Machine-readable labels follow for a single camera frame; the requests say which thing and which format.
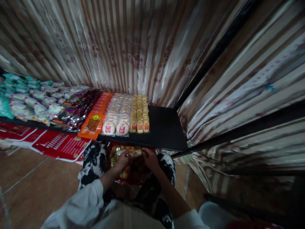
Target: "red label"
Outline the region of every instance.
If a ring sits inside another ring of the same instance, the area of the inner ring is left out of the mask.
[[[111,126],[106,126],[106,133],[110,133]]]
[[[125,133],[125,127],[120,127],[120,134]]]

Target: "person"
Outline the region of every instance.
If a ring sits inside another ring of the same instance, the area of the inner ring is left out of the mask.
[[[41,228],[208,228],[176,191],[175,164],[167,153],[143,148],[151,170],[136,198],[117,200],[109,189],[131,162],[128,152],[106,171],[106,146],[95,141],[84,153],[79,191],[52,213]]]

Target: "hand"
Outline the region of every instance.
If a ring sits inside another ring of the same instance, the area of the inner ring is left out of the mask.
[[[119,156],[118,162],[115,164],[114,168],[118,170],[118,174],[123,172],[123,170],[126,168],[126,166],[129,165],[131,162],[131,155],[129,155],[129,151],[125,151],[124,153],[121,153]]]
[[[142,148],[142,149],[145,150],[146,152],[143,154],[145,164],[151,170],[151,172],[155,174],[160,169],[157,156],[150,149],[147,148]]]

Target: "white shirt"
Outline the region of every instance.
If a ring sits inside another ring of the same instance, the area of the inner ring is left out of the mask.
[[[138,208],[130,207],[121,201],[112,200],[97,221],[100,209],[104,205],[104,188],[99,179],[86,185],[73,195],[60,209],[52,213],[41,228],[164,228]],[[175,228],[204,228],[196,210],[191,210],[174,220]]]

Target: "tiled floor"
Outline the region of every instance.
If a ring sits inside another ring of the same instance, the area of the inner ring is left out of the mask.
[[[77,191],[81,168],[29,149],[0,153],[0,228],[40,228]],[[112,187],[117,196],[130,198],[139,189]],[[176,164],[175,187],[191,208],[198,210],[204,202],[205,188],[187,164]]]

